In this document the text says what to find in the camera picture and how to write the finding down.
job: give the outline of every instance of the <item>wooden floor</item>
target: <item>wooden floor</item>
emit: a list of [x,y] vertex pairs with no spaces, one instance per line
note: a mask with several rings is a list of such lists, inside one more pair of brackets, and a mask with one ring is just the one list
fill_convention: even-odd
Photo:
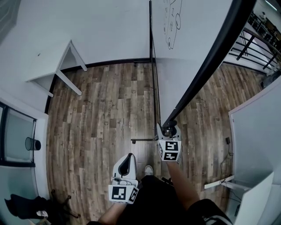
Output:
[[[108,184],[116,161],[132,152],[138,178],[150,164],[159,178],[169,178],[157,143],[131,138],[153,138],[153,92],[149,64],[119,64],[78,70],[68,78],[82,91],[78,96],[59,79],[49,110],[47,176],[49,190],[81,214],[71,224],[97,220],[110,206]],[[204,184],[221,178],[220,163],[231,138],[228,111],[257,94],[261,75],[222,64],[178,116],[183,151],[180,166],[202,198],[226,209],[224,187],[204,191]],[[223,164],[223,177],[231,173],[232,159]]]

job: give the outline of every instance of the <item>white desk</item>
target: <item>white desk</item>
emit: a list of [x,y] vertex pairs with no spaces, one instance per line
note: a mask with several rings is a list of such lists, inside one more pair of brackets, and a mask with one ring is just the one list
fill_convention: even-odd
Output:
[[34,58],[30,70],[28,71],[28,73],[25,74],[24,81],[32,82],[42,91],[47,93],[49,96],[53,97],[54,95],[52,93],[41,87],[34,80],[43,76],[56,74],[72,90],[74,90],[78,95],[81,95],[82,92],[60,71],[60,67],[69,49],[74,55],[77,63],[83,68],[84,71],[87,71],[87,67],[85,66],[77,50],[74,48],[72,41],[68,40],[62,43],[55,44],[47,49],[40,51]]
[[267,199],[271,190],[274,172],[268,175],[255,187],[250,188],[230,182],[234,179],[231,176],[227,179],[205,185],[205,189],[217,185],[223,185],[231,189],[242,189],[245,191],[242,197],[239,212],[237,214],[234,225],[256,225],[263,213]]

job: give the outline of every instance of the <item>metal railing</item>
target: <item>metal railing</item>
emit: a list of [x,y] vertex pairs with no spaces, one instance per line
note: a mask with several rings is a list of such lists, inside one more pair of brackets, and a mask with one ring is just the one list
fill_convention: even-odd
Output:
[[[249,34],[250,38],[246,38],[244,32]],[[242,46],[243,48],[239,49],[237,48],[237,45],[236,46],[234,45],[231,51],[229,52],[229,55],[236,56],[237,60],[242,58],[254,62],[258,65],[261,65],[263,69],[274,70],[279,66],[279,62],[281,61],[281,52],[275,46],[273,46],[269,41],[265,40],[259,34],[249,30],[246,27],[243,29],[239,37],[241,38],[242,42],[239,42],[238,39],[235,43],[239,46]],[[253,41],[254,39],[258,39],[263,43],[265,43],[268,49],[266,49],[264,46],[261,46],[257,42]]]

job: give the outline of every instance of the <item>human arm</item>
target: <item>human arm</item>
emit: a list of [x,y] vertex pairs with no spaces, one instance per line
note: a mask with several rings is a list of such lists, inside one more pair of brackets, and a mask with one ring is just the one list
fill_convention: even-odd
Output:
[[184,176],[177,162],[167,162],[167,166],[177,197],[187,210],[192,204],[200,200],[199,195],[187,177]]
[[114,225],[116,224],[119,216],[122,214],[126,204],[123,203],[114,203],[98,220],[99,223],[105,225]]

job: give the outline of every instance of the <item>person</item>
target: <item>person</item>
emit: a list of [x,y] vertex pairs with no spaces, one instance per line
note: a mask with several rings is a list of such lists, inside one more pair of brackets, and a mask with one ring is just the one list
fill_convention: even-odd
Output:
[[260,15],[260,19],[264,23],[267,21],[267,17],[265,16],[265,12],[262,12],[262,15]]
[[88,225],[232,224],[214,202],[200,200],[177,162],[166,163],[173,186],[156,178],[152,167],[146,166],[134,204],[114,203],[98,221]]

